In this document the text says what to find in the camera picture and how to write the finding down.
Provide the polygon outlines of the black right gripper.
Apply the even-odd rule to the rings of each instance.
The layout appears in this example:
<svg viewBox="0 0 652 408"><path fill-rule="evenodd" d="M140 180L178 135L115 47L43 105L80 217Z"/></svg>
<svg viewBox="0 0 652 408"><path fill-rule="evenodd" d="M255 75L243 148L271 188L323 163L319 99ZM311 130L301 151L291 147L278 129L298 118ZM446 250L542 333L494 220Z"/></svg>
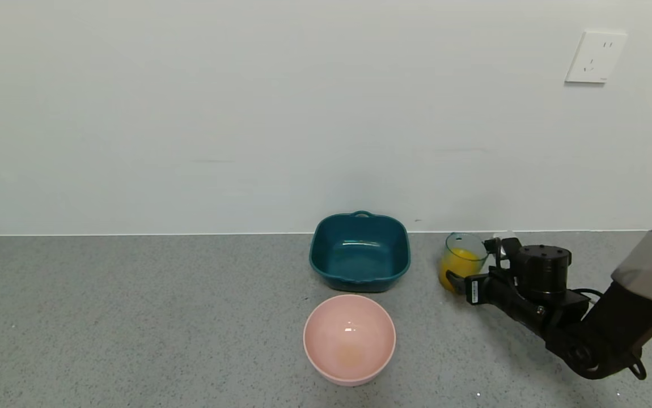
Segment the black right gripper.
<svg viewBox="0 0 652 408"><path fill-rule="evenodd" d="M451 270L445 271L445 289L453 294L465 295L470 305L492 305L499 308L515 322L541 335L544 308L524 299L516 288L490 274L471 275L463 278Z"/></svg>

